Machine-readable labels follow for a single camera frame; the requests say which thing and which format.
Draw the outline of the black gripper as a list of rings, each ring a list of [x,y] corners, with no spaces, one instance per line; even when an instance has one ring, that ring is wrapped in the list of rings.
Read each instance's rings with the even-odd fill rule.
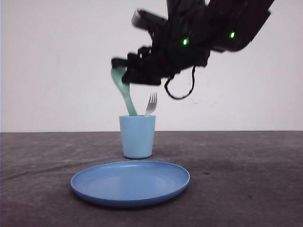
[[[125,68],[122,82],[159,86],[161,78],[171,78],[192,66],[205,67],[210,49],[194,42],[194,33],[183,23],[182,11],[171,9],[168,19],[145,10],[137,10],[132,24],[148,31],[151,46],[142,46],[137,53],[128,53],[127,58],[111,59],[113,69]]]

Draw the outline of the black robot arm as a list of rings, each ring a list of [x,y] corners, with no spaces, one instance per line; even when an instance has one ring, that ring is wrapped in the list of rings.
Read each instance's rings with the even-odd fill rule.
[[[206,66],[211,51],[245,48],[270,16],[270,0],[169,0],[168,18],[135,11],[132,24],[148,31],[151,46],[126,59],[113,58],[112,68],[125,67],[124,83],[160,85],[193,66]]]

